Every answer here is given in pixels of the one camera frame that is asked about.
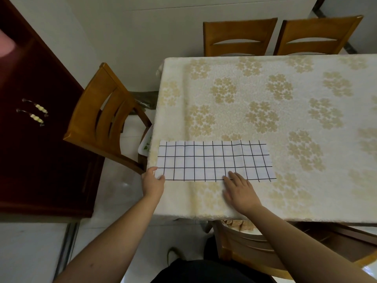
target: shoe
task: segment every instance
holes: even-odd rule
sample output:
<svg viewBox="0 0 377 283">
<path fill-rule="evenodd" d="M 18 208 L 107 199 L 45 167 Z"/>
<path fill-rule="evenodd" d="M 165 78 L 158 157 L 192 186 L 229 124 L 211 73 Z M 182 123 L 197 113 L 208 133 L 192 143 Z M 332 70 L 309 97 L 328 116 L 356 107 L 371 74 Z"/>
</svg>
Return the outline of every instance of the shoe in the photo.
<svg viewBox="0 0 377 283">
<path fill-rule="evenodd" d="M 173 255 L 175 255 L 175 256 L 173 256 L 173 260 L 172 260 L 172 262 L 174 262 L 176 259 L 182 259 L 182 260 L 187 260 L 186 259 L 186 256 L 183 254 L 183 252 L 180 250 L 180 249 L 178 249 L 177 247 L 170 247 L 169 248 L 169 250 L 167 251 L 167 256 L 166 256 L 166 260 L 167 260 L 167 266 L 169 266 L 170 264 L 169 264 L 169 254 L 170 253 L 173 253 Z"/>
</svg>

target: dark red cabinet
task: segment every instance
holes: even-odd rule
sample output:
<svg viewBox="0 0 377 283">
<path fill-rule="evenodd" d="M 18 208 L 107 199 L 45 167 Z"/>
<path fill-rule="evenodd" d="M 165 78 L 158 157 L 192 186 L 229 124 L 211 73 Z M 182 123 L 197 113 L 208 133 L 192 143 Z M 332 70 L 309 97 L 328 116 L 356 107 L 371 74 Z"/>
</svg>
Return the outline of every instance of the dark red cabinet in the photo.
<svg viewBox="0 0 377 283">
<path fill-rule="evenodd" d="M 63 141 L 83 88 L 9 0 L 0 29 L 17 44 L 0 58 L 0 212 L 90 217 L 104 158 Z"/>
</svg>

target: drawer handle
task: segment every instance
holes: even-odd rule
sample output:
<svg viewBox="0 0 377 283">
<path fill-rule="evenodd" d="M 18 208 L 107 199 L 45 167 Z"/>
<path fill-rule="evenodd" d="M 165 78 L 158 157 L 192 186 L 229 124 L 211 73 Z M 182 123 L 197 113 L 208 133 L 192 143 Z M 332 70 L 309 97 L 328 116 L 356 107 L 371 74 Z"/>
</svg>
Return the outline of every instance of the drawer handle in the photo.
<svg viewBox="0 0 377 283">
<path fill-rule="evenodd" d="M 30 103 L 32 103 L 39 111 L 42 111 L 45 114 L 44 115 L 45 117 L 48 117 L 47 110 L 44 107 L 40 106 L 39 104 L 36 104 L 35 102 L 27 100 L 25 98 L 22 99 L 22 102 L 30 102 Z"/>
<path fill-rule="evenodd" d="M 37 121 L 39 123 L 39 126 L 41 126 L 41 127 L 45 125 L 44 121 L 41 118 L 39 118 L 38 116 L 36 116 L 36 115 L 34 115 L 32 113 L 29 113 L 29 112 L 27 112 L 25 110 L 21 110 L 21 109 L 18 109 L 18 108 L 16 109 L 16 111 L 18 113 L 23 112 L 23 113 L 28 114 L 31 118 L 33 118 L 35 121 Z"/>
</svg>

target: person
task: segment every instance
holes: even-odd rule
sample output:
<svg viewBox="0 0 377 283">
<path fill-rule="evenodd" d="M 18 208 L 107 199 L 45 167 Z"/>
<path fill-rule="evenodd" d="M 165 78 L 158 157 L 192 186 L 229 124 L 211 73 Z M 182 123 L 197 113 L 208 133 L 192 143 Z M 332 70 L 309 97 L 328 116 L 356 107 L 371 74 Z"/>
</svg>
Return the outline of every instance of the person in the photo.
<svg viewBox="0 0 377 283">
<path fill-rule="evenodd" d="M 57 277 L 55 283 L 115 283 L 127 271 L 164 191 L 157 167 L 142 176 L 143 197 L 90 242 Z M 376 283 L 376 280 L 265 208 L 253 186 L 238 173 L 224 177 L 224 198 L 266 237 L 295 282 Z M 153 282 L 254 282 L 235 268 L 209 260 L 176 260 Z"/>
</svg>

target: tablecloth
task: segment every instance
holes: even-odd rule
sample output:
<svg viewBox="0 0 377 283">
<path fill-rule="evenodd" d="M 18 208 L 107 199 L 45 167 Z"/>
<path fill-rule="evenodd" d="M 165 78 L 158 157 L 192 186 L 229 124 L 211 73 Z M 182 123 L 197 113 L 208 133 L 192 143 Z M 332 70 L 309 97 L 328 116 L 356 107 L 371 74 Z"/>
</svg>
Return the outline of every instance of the tablecloth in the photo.
<svg viewBox="0 0 377 283">
<path fill-rule="evenodd" d="M 254 183 L 286 220 L 377 222 L 377 55 L 165 60 L 148 166 L 160 140 L 261 140 L 276 182 Z M 242 218 L 223 183 L 167 181 L 155 215 Z"/>
</svg>

